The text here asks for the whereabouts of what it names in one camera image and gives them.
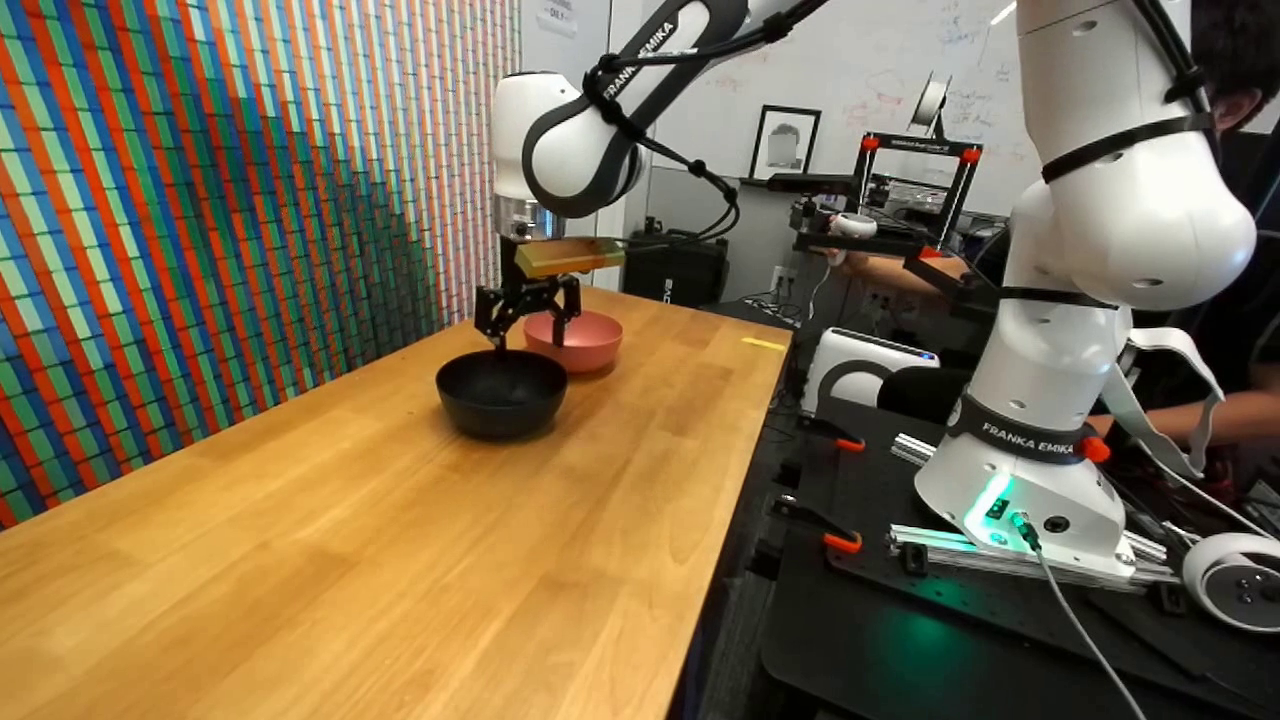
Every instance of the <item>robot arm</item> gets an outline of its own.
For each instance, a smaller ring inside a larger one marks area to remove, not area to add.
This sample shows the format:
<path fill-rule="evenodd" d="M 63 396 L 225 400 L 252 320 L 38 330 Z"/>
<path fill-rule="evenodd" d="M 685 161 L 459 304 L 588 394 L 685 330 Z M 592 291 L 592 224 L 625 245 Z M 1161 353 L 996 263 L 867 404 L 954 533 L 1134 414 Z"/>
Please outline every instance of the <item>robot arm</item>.
<path fill-rule="evenodd" d="M 639 149 L 688 163 L 650 127 L 717 59 L 783 39 L 825 0 L 663 0 L 639 34 L 586 77 L 586 92 L 549 77 L 502 87 L 502 127 L 515 127 L 527 197 L 558 216 L 592 216 L 639 181 Z"/>
<path fill-rule="evenodd" d="M 1116 490 L 1087 459 L 1083 416 L 1113 396 L 1120 358 L 1145 348 L 1134 307 L 1178 312 L 1225 291 L 1248 263 L 1258 224 L 1215 173 L 1210 104 L 1190 66 L 1190 0 L 1020 0 L 1024 127 L 1048 161 L 1012 213 L 996 330 L 950 438 L 917 471 L 917 497 L 977 557 L 1063 575 L 1154 586 Z M 1191 484 L 1198 459 L 1163 464 Z M 1210 613 L 1248 634 L 1241 609 Z"/>

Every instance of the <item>black bowl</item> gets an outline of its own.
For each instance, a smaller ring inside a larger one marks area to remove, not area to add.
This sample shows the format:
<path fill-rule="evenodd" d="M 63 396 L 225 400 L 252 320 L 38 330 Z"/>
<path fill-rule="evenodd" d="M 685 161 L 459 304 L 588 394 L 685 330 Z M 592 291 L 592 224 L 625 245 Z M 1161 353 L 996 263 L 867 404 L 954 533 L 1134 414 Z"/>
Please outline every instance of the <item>black bowl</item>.
<path fill-rule="evenodd" d="M 535 353 L 474 353 L 437 373 L 445 416 L 475 442 L 526 442 L 553 429 L 570 373 Z"/>

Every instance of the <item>green light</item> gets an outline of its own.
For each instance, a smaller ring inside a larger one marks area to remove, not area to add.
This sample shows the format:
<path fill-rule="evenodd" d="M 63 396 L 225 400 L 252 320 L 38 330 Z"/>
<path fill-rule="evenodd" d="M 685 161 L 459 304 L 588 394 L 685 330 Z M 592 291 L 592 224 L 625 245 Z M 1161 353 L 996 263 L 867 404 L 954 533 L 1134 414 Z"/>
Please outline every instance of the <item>green light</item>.
<path fill-rule="evenodd" d="M 972 542 L 961 533 L 938 533 L 938 528 L 897 528 L 897 542 L 924 546 L 958 557 L 972 557 Z"/>
<path fill-rule="evenodd" d="M 1000 470 L 1000 471 L 988 482 L 988 490 L 972 501 L 972 508 L 965 514 L 965 533 L 967 533 L 967 536 L 977 536 L 977 542 L 985 542 L 985 546 L 1010 547 L 1003 526 L 996 526 L 996 522 L 988 518 L 988 514 L 1003 501 L 1010 484 L 1012 484 L 1012 471 Z"/>

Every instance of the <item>wooden tabletop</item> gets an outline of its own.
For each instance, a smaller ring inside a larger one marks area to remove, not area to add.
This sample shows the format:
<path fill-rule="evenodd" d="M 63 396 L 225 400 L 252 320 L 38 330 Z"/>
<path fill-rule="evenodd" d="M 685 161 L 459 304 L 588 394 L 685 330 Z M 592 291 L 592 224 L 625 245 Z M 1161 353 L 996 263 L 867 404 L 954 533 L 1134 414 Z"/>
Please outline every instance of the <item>wooden tabletop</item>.
<path fill-rule="evenodd" d="M 787 337 L 586 307 L 553 438 L 449 429 L 449 330 L 0 533 L 0 716 L 663 716 Z"/>

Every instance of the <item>patterned wall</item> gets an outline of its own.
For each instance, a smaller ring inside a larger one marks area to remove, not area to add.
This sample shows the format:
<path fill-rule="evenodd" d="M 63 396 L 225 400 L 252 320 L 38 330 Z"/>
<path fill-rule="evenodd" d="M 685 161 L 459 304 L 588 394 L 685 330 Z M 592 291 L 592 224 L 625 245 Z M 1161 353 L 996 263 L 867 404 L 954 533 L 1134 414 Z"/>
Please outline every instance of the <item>patterned wall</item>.
<path fill-rule="evenodd" d="M 0 528 L 468 312 L 508 0 L 0 4 Z"/>

